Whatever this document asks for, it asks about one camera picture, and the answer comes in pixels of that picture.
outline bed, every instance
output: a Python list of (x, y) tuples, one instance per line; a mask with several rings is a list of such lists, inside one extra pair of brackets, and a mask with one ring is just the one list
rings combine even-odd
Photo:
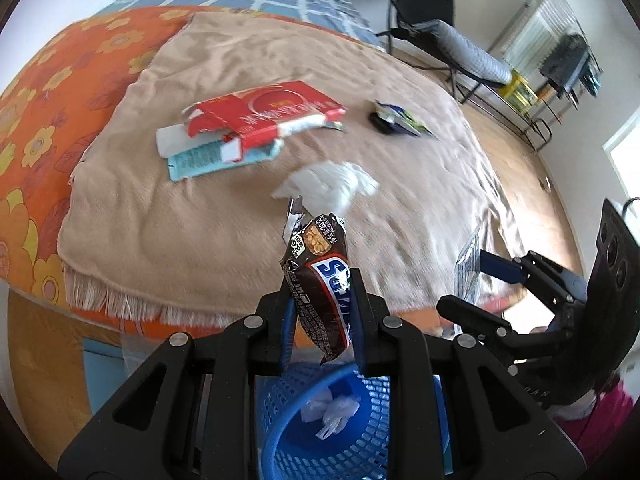
[[(84, 150), (158, 50), (201, 11), (305, 23), (353, 43), (378, 46), (348, 0), (118, 0), (67, 27), (0, 97), (0, 278), (12, 288), (123, 333), (162, 339), (177, 330), (202, 336), (221, 329), (176, 325), (160, 316), (113, 317), (104, 309), (69, 305), (56, 247), (70, 206), (71, 173)], [(515, 245), (507, 253), (521, 250), (521, 243)], [(488, 308), (501, 311), (520, 298), (520, 291), (512, 290), (491, 298)], [(439, 325), (432, 308), (423, 314), (427, 325)]]

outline towel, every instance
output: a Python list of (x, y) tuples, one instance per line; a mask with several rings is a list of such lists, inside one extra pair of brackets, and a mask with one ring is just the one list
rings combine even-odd
[[(261, 164), (171, 182), (155, 132), (194, 102), (304, 80), (348, 109), (346, 132), (286, 139)], [(438, 137), (383, 136), (375, 100), (400, 105)], [(72, 174), (58, 237), (67, 300), (108, 316), (224, 326), (278, 290), (286, 200), (271, 193), (324, 160), (377, 182), (346, 214), (350, 264), (394, 312), (454, 291), (454, 264), (479, 224), (484, 247), (524, 250), (502, 186), (458, 104), (436, 83), (373, 47), (281, 20), (201, 12), (127, 88)], [(487, 280), (486, 297), (519, 289)]]

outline blue basket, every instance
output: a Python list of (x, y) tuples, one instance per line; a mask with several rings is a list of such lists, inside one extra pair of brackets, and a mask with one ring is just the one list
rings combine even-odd
[[(257, 436), (264, 480), (386, 478), (388, 378), (364, 378), (357, 374), (355, 364), (320, 367), (296, 363), (289, 366), (286, 375), (264, 378), (257, 386)], [(322, 422), (302, 422), (300, 407), (325, 387), (334, 398), (359, 397), (360, 408), (339, 434), (319, 440), (316, 433)], [(441, 436), (446, 449), (446, 424)]]

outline brown candy wrapper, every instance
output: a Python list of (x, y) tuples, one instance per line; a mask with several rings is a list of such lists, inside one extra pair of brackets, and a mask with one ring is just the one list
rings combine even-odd
[(280, 261), (300, 324), (332, 361), (350, 344), (350, 272), (342, 219), (313, 218), (302, 197), (289, 202), (282, 235), (287, 251)]

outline orange floral bedsheet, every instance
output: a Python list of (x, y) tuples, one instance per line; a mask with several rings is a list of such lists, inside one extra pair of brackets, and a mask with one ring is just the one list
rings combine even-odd
[(4, 90), (0, 96), (0, 278), (13, 288), (126, 333), (166, 338), (176, 330), (196, 337), (219, 331), (177, 328), (158, 320), (133, 322), (74, 309), (65, 301), (57, 254), (58, 232), (69, 209), (71, 171), (106, 126), (127, 86), (194, 12), (203, 11), (295, 21), (222, 7), (142, 7), (94, 16), (50, 40)]

